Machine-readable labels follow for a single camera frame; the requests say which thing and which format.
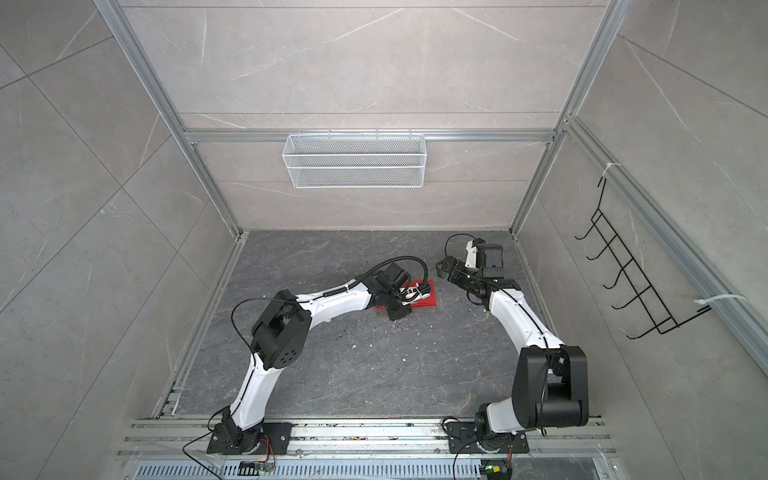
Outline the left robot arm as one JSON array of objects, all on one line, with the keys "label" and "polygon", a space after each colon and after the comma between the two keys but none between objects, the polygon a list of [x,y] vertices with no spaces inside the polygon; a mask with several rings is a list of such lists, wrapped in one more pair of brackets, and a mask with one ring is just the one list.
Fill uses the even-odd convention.
[{"label": "left robot arm", "polygon": [[303,352],[312,328],[371,308],[385,309],[392,321],[402,319],[414,303],[431,295],[428,276],[423,260],[404,255],[337,287],[298,295],[287,289],[277,292],[251,329],[247,373],[232,404],[223,409],[212,440],[221,442],[226,453],[243,453],[248,443],[258,443],[277,380]]}]

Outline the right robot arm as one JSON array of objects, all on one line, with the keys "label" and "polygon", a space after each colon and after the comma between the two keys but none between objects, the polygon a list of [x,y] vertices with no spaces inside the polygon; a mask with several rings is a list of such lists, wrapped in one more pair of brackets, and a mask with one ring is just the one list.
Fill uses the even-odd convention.
[{"label": "right robot arm", "polygon": [[514,280],[485,277],[482,270],[468,268],[452,256],[438,262],[436,269],[440,278],[480,301],[518,352],[510,396],[482,405],[475,414],[477,441],[586,425],[590,414],[585,352],[565,344],[546,327]]}]

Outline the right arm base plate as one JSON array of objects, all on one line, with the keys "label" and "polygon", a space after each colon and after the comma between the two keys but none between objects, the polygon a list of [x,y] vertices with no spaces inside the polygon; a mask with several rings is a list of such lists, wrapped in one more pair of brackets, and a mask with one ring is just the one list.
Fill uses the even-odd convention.
[{"label": "right arm base plate", "polygon": [[441,422],[451,454],[527,454],[524,434],[483,433],[473,422],[449,417]]}]

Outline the red envelope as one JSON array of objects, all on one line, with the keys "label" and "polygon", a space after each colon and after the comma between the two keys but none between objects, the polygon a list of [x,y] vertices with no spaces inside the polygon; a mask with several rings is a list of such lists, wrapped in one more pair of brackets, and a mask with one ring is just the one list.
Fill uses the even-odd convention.
[{"label": "red envelope", "polygon": [[407,305],[410,305],[412,308],[423,308],[435,307],[438,304],[434,282],[429,279],[427,283],[429,288],[426,293],[424,293],[420,288],[420,280],[411,281],[408,287],[403,289]]}]

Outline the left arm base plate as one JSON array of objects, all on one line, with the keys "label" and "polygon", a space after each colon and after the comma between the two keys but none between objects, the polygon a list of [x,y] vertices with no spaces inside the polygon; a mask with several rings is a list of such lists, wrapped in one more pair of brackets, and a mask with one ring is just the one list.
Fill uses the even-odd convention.
[{"label": "left arm base plate", "polygon": [[207,454],[275,455],[287,453],[293,424],[290,422],[261,423],[241,431],[234,424],[219,423],[214,427],[206,448]]}]

